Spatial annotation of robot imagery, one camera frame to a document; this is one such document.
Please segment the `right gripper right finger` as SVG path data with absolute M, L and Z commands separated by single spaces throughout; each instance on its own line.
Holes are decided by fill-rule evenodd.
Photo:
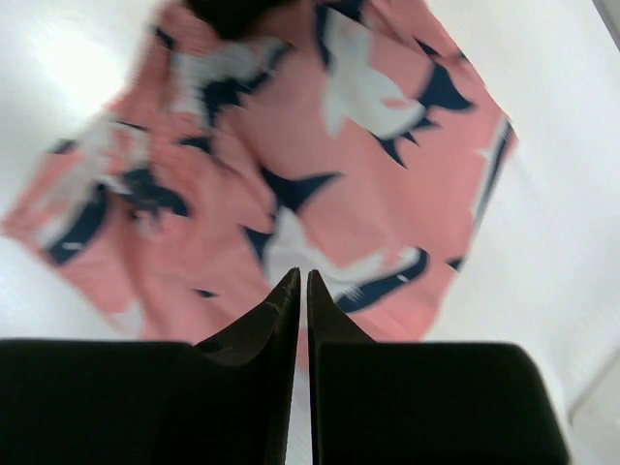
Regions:
M 317 464 L 566 464 L 542 376 L 514 344 L 382 343 L 307 282 Z

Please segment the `pink shark print shorts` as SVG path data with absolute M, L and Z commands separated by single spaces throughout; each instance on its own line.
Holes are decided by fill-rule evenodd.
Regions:
M 422 1 L 290 1 L 231 40 L 169 1 L 1 229 L 135 337 L 199 342 L 298 268 L 416 341 L 515 141 Z

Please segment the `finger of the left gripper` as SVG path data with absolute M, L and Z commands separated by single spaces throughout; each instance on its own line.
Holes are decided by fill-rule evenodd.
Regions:
M 186 6 L 225 40 L 238 39 L 283 0 L 187 0 Z

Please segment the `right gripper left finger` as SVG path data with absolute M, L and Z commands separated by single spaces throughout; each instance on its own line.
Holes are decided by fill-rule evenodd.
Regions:
M 5 464 L 281 464 L 300 273 L 199 344 L 5 339 Z

